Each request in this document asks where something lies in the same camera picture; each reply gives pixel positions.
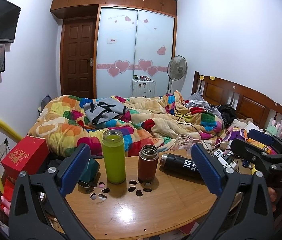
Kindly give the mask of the black thermos bottle lying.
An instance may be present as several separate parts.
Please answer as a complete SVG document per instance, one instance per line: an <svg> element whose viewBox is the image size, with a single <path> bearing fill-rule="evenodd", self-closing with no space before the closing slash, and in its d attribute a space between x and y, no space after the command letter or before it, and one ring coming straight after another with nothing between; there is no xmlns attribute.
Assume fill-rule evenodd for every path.
<svg viewBox="0 0 282 240"><path fill-rule="evenodd" d="M165 171L175 175L187 177L189 179L203 180L194 161L181 155L172 153L162 154L159 165Z"/></svg>

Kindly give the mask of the wall-mounted black television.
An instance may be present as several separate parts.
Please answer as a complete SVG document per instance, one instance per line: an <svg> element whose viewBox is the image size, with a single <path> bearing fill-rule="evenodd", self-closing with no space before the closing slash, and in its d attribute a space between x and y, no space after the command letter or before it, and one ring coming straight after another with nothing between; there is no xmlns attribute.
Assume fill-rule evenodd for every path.
<svg viewBox="0 0 282 240"><path fill-rule="evenodd" d="M20 11L17 5L0 0L0 42L14 42Z"/></svg>

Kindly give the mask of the white suitcase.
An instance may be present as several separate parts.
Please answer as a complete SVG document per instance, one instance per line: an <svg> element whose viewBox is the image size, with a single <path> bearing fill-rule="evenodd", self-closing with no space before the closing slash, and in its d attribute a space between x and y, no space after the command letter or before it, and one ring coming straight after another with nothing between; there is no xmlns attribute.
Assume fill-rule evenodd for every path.
<svg viewBox="0 0 282 240"><path fill-rule="evenodd" d="M132 97L153 98L155 96L156 82L154 80L131 79Z"/></svg>

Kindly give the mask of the dark green mug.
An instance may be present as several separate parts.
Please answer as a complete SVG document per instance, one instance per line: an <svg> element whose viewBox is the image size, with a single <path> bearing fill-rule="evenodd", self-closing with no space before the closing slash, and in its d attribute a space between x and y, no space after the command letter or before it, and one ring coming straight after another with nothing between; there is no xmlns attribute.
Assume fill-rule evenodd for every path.
<svg viewBox="0 0 282 240"><path fill-rule="evenodd" d="M99 163L95 159L90 158L78 180L78 185L83 188L93 187L93 183L97 178L99 169Z"/></svg>

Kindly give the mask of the standing electric fan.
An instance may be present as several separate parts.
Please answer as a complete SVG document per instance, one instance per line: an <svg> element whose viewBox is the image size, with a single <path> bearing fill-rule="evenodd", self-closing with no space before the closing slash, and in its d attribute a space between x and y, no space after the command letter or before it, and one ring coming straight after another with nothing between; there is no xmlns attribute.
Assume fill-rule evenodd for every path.
<svg viewBox="0 0 282 240"><path fill-rule="evenodd" d="M183 76L186 75L187 70L188 64L183 56L177 55L170 60L167 69L167 74L169 77L168 86L166 90L167 94L171 93L172 82L182 79Z"/></svg>

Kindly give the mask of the white sliding wardrobe with hearts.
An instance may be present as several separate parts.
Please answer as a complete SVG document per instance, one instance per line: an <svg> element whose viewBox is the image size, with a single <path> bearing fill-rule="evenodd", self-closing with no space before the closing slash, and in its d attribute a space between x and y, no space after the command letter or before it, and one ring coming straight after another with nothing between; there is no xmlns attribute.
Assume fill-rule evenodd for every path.
<svg viewBox="0 0 282 240"><path fill-rule="evenodd" d="M131 97L131 79L154 80L155 96L164 95L174 28L175 19L171 16L102 8L97 38L97 98Z"/></svg>

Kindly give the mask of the wooden headboard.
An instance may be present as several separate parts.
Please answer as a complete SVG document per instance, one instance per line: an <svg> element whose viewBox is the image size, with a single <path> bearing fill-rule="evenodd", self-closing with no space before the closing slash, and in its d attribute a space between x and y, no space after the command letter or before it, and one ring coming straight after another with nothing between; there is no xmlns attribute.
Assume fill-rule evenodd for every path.
<svg viewBox="0 0 282 240"><path fill-rule="evenodd" d="M259 128L267 128L270 121L282 117L282 106L270 97L249 87L221 79L194 73L192 93L200 92L208 103L230 104L238 118L252 118Z"/></svg>

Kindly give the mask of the red gift box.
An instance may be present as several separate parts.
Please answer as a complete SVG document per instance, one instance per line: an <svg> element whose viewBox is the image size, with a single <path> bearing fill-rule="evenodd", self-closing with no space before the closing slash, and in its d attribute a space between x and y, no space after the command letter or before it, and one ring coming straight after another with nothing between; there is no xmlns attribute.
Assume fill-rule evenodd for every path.
<svg viewBox="0 0 282 240"><path fill-rule="evenodd" d="M21 171L36 174L49 154L46 139L26 135L1 161L7 175L17 180Z"/></svg>

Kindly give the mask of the brown wooden door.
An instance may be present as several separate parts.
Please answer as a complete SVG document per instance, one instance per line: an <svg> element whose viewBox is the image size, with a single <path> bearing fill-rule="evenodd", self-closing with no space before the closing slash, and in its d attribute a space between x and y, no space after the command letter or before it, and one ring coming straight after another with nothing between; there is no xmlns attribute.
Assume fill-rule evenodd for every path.
<svg viewBox="0 0 282 240"><path fill-rule="evenodd" d="M94 18L64 22L60 48L61 94L94 96L94 38Z"/></svg>

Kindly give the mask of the wooden overhead cabinets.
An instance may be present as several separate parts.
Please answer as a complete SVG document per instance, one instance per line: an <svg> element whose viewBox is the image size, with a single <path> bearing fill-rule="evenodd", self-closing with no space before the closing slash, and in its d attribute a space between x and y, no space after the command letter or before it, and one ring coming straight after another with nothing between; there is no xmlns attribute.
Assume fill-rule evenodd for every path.
<svg viewBox="0 0 282 240"><path fill-rule="evenodd" d="M59 19L95 16L100 5L145 9L177 15L176 0L52 0L50 11Z"/></svg>

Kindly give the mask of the green thermos bottle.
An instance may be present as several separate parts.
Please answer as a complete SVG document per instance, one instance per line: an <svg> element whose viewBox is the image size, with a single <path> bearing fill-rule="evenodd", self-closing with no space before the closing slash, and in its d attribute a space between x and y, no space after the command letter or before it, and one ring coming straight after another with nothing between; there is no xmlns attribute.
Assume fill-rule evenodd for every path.
<svg viewBox="0 0 282 240"><path fill-rule="evenodd" d="M104 132L101 145L107 180L121 184L126 180L123 133L117 129Z"/></svg>

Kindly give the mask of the grey black garment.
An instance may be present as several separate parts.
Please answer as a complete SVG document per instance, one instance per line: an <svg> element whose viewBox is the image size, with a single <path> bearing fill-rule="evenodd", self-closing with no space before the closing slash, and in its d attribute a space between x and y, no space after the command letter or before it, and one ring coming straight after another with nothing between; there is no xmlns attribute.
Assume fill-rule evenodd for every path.
<svg viewBox="0 0 282 240"><path fill-rule="evenodd" d="M83 105L83 109L91 124L99 125L124 115L127 107L120 101L108 97L96 102L88 102Z"/></svg>

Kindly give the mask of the red thermos cup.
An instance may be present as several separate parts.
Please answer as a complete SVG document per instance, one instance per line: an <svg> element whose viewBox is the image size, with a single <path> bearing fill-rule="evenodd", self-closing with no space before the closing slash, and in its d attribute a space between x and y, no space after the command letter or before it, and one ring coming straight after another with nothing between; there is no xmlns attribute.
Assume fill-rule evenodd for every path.
<svg viewBox="0 0 282 240"><path fill-rule="evenodd" d="M138 158L138 179L143 182L154 180L157 164L158 151L154 145L144 145Z"/></svg>

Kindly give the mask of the clear glass jar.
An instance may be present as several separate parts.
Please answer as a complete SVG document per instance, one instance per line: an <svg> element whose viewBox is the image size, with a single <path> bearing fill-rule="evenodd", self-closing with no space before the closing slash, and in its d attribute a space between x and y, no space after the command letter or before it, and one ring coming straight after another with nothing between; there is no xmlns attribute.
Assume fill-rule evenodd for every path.
<svg viewBox="0 0 282 240"><path fill-rule="evenodd" d="M192 136L188 135L188 134L179 134L177 139L176 139L176 143L174 146L174 150L185 150L187 152L187 155L191 155L191 148L194 144L194 139Z"/></svg>

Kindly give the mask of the colourful patchwork quilt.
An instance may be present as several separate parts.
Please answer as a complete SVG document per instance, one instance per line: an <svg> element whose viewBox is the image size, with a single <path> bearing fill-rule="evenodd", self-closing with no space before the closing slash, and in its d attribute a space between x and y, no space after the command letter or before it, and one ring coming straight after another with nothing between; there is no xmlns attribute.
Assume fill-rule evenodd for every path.
<svg viewBox="0 0 282 240"><path fill-rule="evenodd" d="M99 99L62 95L42 110L28 135L46 139L48 149L68 157L81 143L87 144L92 155L101 156L104 132L118 129L123 133L127 156L136 156L144 145L160 152L174 146L179 134L188 134L207 149L225 138L223 121L202 107L187 107L179 91L155 98L113 97L126 107L126 113L101 124L93 124L84 106L97 104Z"/></svg>

